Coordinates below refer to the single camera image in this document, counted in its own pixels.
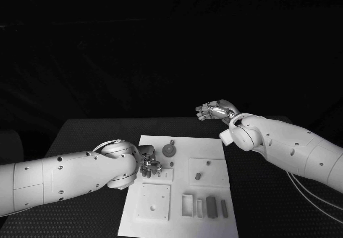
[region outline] robotic hand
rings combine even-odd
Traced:
[[[296,125],[241,113],[227,100],[210,102],[197,110],[199,120],[221,119],[230,126],[220,134],[227,146],[236,142],[280,168],[343,193],[343,148]]]
[[[0,166],[0,216],[100,190],[125,189],[138,171],[150,177],[163,170],[155,147],[113,140],[93,151]]]

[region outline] table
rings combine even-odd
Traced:
[[[285,116],[269,119],[292,123]],[[139,145],[142,135],[220,138],[227,125],[220,120],[184,118],[71,119],[57,136],[47,157],[93,150],[110,140],[125,139]],[[257,152],[236,144],[225,147],[233,200],[241,238],[343,237],[343,225],[323,215],[300,195],[285,170]],[[303,178],[306,187],[343,207],[343,195]],[[97,192],[34,207],[12,215],[0,238],[114,238],[119,234],[127,189],[107,186]],[[343,212],[321,206],[338,218]]]

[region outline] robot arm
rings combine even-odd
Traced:
[[[227,146],[236,142],[243,150],[261,153],[280,168],[343,193],[343,148],[296,125],[241,113],[225,100],[197,110],[201,120],[218,118],[230,126],[220,134]]]
[[[125,140],[103,143],[93,151],[0,166],[0,216],[67,200],[104,185],[133,185],[140,167],[162,171],[152,145],[136,147]],[[155,161],[150,168],[145,161]]]

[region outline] dark background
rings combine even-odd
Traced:
[[[0,129],[25,160],[71,118],[197,116],[220,99],[343,146],[342,16],[326,0],[2,3]]]

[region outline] black table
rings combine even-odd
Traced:
[[[283,116],[269,119],[290,122]],[[220,120],[187,118],[71,119],[65,123],[47,157],[93,150],[110,140],[139,145],[142,135],[220,138],[227,125]],[[236,144],[225,147],[240,237],[343,237],[343,225],[323,215],[300,195],[285,170],[260,153]],[[300,178],[308,188],[343,207],[343,195],[318,182]],[[119,234],[127,189],[107,186],[97,192],[34,207],[12,215],[0,231],[9,238],[114,238]],[[316,202],[343,219],[343,212]]]

